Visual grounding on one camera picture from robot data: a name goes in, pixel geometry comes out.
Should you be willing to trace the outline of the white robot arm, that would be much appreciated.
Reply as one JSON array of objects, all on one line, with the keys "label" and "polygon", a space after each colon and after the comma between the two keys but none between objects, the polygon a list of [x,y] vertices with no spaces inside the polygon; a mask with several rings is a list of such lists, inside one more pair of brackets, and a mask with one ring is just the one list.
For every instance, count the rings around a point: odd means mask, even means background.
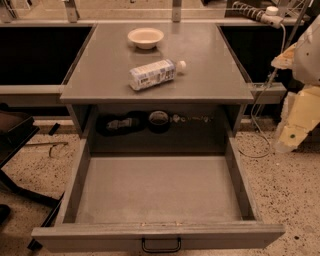
[{"label": "white robot arm", "polygon": [[298,93],[287,94],[277,126],[274,149],[287,153],[320,123],[320,15],[271,65],[291,69],[293,78],[304,85]]}]

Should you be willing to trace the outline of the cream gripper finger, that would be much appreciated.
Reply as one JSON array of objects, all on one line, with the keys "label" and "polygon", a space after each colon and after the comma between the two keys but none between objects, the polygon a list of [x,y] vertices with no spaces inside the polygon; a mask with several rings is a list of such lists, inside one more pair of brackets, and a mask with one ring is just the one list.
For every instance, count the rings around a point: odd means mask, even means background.
[{"label": "cream gripper finger", "polygon": [[271,61],[271,65],[277,69],[291,69],[293,67],[294,53],[296,44],[292,44],[286,50],[284,50],[280,55],[275,57]]},{"label": "cream gripper finger", "polygon": [[279,153],[288,153],[297,149],[307,137],[308,131],[297,126],[285,125],[276,130],[274,148]]}]

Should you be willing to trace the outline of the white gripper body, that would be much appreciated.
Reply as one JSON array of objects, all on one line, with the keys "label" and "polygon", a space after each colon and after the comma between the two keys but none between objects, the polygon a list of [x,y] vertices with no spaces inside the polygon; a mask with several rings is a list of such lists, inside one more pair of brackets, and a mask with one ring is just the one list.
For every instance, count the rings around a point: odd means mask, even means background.
[{"label": "white gripper body", "polygon": [[320,123],[320,87],[306,85],[288,94],[289,112],[283,128],[285,139],[304,139]]}]

